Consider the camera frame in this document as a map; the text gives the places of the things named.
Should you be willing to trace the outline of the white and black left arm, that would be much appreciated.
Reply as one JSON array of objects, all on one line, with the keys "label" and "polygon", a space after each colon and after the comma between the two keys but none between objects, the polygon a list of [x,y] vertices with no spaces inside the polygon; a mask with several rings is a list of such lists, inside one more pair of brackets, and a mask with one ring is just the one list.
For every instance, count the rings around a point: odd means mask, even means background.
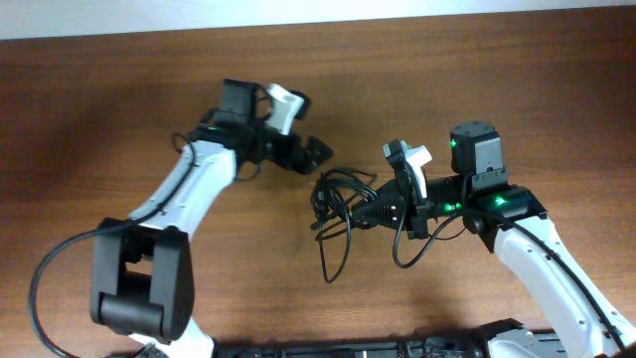
[{"label": "white and black left arm", "polygon": [[89,315],[142,347],[139,357],[211,357],[215,341],[193,317],[191,242],[224,189],[247,162],[301,175],[333,152],[294,133],[311,104],[303,92],[226,79],[221,103],[184,138],[180,159],[126,219],[104,219],[93,251]]}]

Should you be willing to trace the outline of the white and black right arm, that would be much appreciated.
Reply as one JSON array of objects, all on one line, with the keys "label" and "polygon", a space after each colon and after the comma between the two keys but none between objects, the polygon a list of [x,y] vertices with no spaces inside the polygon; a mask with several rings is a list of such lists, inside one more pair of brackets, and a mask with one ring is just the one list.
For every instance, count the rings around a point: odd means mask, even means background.
[{"label": "white and black right arm", "polygon": [[600,292],[557,233],[547,209],[524,186],[513,185],[495,126],[468,121],[449,131],[452,175],[427,179],[432,157],[402,140],[383,152],[395,177],[376,198],[351,209],[354,220],[432,244],[431,219],[455,219],[480,237],[524,285],[569,357],[632,357],[635,326]]}]

